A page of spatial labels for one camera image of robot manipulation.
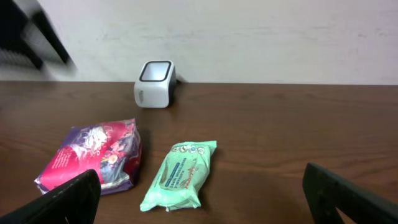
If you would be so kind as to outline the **pink purple liner pack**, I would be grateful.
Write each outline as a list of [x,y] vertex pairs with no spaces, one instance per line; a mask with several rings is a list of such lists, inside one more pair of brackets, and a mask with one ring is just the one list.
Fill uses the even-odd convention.
[[93,169],[99,178],[101,195],[115,194],[136,185],[141,153],[135,119],[73,127],[34,182],[46,194]]

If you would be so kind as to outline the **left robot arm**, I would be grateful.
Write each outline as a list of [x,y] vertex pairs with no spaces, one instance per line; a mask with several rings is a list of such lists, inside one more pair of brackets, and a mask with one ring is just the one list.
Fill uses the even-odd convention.
[[72,77],[76,66],[38,0],[1,0],[1,79]]

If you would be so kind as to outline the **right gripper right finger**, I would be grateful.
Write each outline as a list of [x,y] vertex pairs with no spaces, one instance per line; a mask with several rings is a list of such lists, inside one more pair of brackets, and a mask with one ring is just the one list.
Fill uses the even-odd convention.
[[308,163],[302,187],[315,223],[343,223],[342,211],[355,223],[397,223],[397,204],[349,180]]

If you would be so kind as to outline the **green wet wipes pack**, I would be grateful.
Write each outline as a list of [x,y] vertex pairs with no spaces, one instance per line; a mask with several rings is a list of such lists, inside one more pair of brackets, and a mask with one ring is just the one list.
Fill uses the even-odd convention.
[[201,206],[198,193],[210,173],[216,141],[180,142],[173,145],[150,185],[140,210],[166,211]]

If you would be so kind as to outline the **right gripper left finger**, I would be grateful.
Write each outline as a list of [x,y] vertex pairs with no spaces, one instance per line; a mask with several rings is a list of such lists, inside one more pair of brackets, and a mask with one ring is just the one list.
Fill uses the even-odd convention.
[[100,196],[99,177],[90,169],[1,217],[1,223],[93,224]]

